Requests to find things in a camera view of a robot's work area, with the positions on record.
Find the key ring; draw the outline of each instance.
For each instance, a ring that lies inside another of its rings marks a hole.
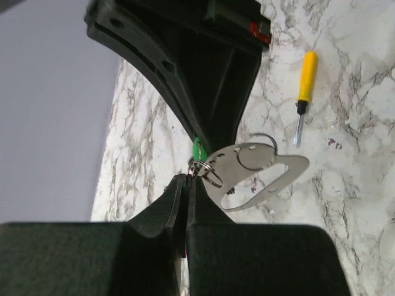
[[[277,158],[277,151],[278,151],[277,142],[276,142],[276,140],[274,140],[273,137],[269,136],[268,134],[264,134],[264,133],[254,133],[254,134],[250,134],[249,137],[248,137],[247,139],[245,139],[245,140],[242,142],[242,144],[244,144],[245,142],[247,142],[248,140],[250,140],[251,138],[253,138],[253,137],[255,137],[255,136],[263,136],[263,137],[266,137],[266,138],[268,138],[268,139],[273,143],[274,156],[273,156],[272,160],[271,160],[266,166],[262,166],[262,167],[259,167],[259,168],[249,168],[248,166],[244,165],[244,164],[241,162],[241,160],[240,160],[240,151],[241,151],[241,148],[239,148],[239,149],[236,151],[236,158],[237,158],[238,163],[239,163],[243,168],[245,168],[246,170],[250,170],[250,171],[266,170],[268,167],[272,166],[272,165],[274,164],[274,162],[276,161],[276,158]]]
[[[215,186],[216,188],[222,188],[223,181],[219,177],[219,175],[215,172],[215,169],[212,166],[210,166],[209,164],[207,164],[206,162],[203,162],[202,160],[198,159],[198,160],[192,161],[191,164],[188,167],[188,171],[186,172],[186,174],[189,175],[191,173],[191,170],[192,170],[192,167],[193,167],[193,171],[192,171],[191,175],[194,176],[196,174],[196,171],[197,171],[197,166],[204,167],[208,171],[206,174],[204,174],[202,176],[203,179],[205,179],[208,183],[210,183],[211,185]],[[218,183],[214,182],[209,177],[207,177],[208,173],[212,173],[218,180],[220,180],[221,185],[219,185]]]

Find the white wall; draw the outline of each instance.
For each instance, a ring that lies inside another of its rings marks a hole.
[[[87,3],[0,15],[0,223],[90,219],[119,58],[86,36]]]

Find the screw hole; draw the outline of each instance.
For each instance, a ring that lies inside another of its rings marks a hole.
[[[173,64],[171,64],[171,63],[167,62],[166,60],[164,60],[164,61],[162,61],[162,65],[171,74],[175,73],[175,66]]]
[[[117,20],[116,18],[110,18],[110,23],[111,23],[111,25],[113,25],[116,28],[119,28],[119,29],[125,28],[125,25],[121,21]]]

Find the marble surface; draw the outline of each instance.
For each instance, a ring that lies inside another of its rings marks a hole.
[[[277,196],[230,217],[320,226],[336,244],[353,295],[395,295],[395,1],[263,0],[262,14],[272,20],[273,43],[238,141],[268,133],[279,153],[304,155],[310,167]],[[319,58],[317,79],[297,148],[294,102],[310,50]],[[137,215],[186,171],[190,154],[177,118],[123,61],[92,220]],[[244,185],[252,192],[265,178]]]

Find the screwdriver shaft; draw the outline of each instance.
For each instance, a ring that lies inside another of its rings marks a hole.
[[[299,118],[297,119],[295,137],[294,137],[294,145],[297,145],[297,146],[301,142],[302,124],[303,124],[303,114],[302,115],[299,114]]]

